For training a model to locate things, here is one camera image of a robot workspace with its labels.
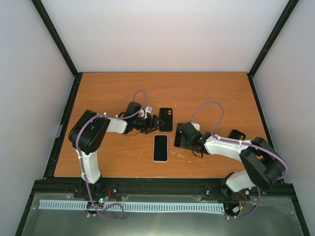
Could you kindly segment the red-edged black phone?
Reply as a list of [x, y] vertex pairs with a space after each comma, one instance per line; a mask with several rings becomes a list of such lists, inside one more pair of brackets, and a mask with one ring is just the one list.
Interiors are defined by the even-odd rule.
[[180, 148], [182, 146], [182, 133], [180, 130], [176, 130], [175, 139], [174, 139], [174, 147]]

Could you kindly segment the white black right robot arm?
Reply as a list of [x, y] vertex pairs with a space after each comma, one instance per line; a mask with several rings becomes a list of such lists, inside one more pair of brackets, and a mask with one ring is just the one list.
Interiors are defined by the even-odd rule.
[[270, 189], [288, 174], [288, 166], [275, 150], [261, 137], [254, 140], [236, 140], [210, 133], [202, 135], [176, 131], [175, 147], [189, 149], [194, 156], [220, 155], [241, 162], [242, 171], [231, 172], [221, 182], [222, 195], [230, 199], [244, 189]]

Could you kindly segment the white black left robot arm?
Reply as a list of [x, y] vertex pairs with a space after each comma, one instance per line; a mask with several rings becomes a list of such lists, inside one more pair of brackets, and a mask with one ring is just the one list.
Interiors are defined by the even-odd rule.
[[119, 115], [98, 114], [86, 110], [69, 133], [69, 141], [78, 155], [81, 178], [87, 183], [85, 192], [92, 198], [102, 194], [97, 151], [106, 133], [128, 134], [132, 130], [149, 134], [166, 125], [166, 121], [152, 115], [152, 107], [130, 102]]

